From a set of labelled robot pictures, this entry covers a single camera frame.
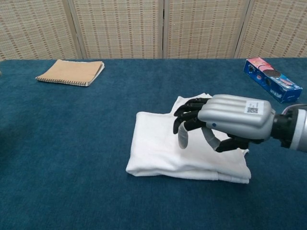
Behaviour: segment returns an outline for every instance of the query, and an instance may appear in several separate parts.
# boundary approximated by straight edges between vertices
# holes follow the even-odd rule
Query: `blue table surface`
[[[307,58],[266,60],[306,103]],[[125,172],[139,111],[203,92],[290,105],[243,73],[244,59],[103,61],[89,87],[36,81],[54,60],[0,63],[0,229],[307,228],[307,154],[278,140],[250,145],[249,184]]]

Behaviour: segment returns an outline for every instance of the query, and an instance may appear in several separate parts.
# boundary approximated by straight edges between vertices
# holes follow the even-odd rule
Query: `white towel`
[[[203,93],[196,97],[211,96]],[[248,184],[251,174],[244,158],[248,150],[215,152],[201,129],[189,132],[186,149],[179,147],[178,137],[173,134],[173,114],[189,99],[178,97],[169,114],[137,113],[126,172],[134,176],[166,175]],[[213,132],[220,140],[229,138],[225,133]]]

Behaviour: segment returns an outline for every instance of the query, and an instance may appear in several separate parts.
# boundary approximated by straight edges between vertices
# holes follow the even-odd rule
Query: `oreo box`
[[[303,90],[260,57],[246,59],[244,72],[280,103],[295,102]]]

